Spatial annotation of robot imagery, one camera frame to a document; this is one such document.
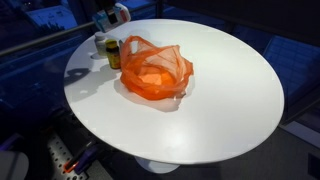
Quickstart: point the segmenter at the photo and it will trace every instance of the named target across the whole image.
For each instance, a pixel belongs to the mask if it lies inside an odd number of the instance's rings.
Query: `orange plastic bag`
[[[135,41],[138,47],[133,53],[131,43]],[[181,97],[193,66],[180,55],[179,48],[156,47],[139,36],[130,36],[121,48],[121,82],[148,100]]]

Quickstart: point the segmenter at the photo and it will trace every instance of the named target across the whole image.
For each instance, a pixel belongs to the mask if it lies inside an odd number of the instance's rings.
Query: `dark floor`
[[[153,174],[140,167],[133,156],[119,152],[108,166],[114,179],[124,180],[316,180],[308,175],[309,153],[320,157],[318,148],[277,128],[257,148],[218,163],[184,165],[167,174]]]

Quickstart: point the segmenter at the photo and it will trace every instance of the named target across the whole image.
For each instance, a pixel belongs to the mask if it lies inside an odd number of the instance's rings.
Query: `bottle cap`
[[[96,39],[98,40],[104,40],[105,39],[105,33],[98,31],[94,34],[94,36],[96,37]]]
[[[112,49],[112,48],[118,47],[118,44],[117,44],[117,41],[116,41],[116,40],[114,40],[114,39],[108,39],[108,40],[106,41],[106,46],[107,46],[107,48]]]

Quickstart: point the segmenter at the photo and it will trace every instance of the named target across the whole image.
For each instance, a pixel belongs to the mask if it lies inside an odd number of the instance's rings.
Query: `table top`
[[[65,71],[68,103],[93,134],[111,146],[149,160],[197,164],[241,155],[266,140],[284,107],[278,76],[239,39],[178,20],[140,20],[108,32],[138,35],[156,46],[180,45],[194,75],[182,99],[148,101],[129,92],[120,70],[96,57],[94,37],[71,56]]]

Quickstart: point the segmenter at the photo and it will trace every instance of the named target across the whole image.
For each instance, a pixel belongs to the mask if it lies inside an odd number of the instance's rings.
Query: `bottle label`
[[[106,46],[104,44],[97,44],[96,46],[100,56],[107,56]]]
[[[107,53],[110,67],[112,69],[119,69],[121,67],[120,64],[120,55],[118,53]]]

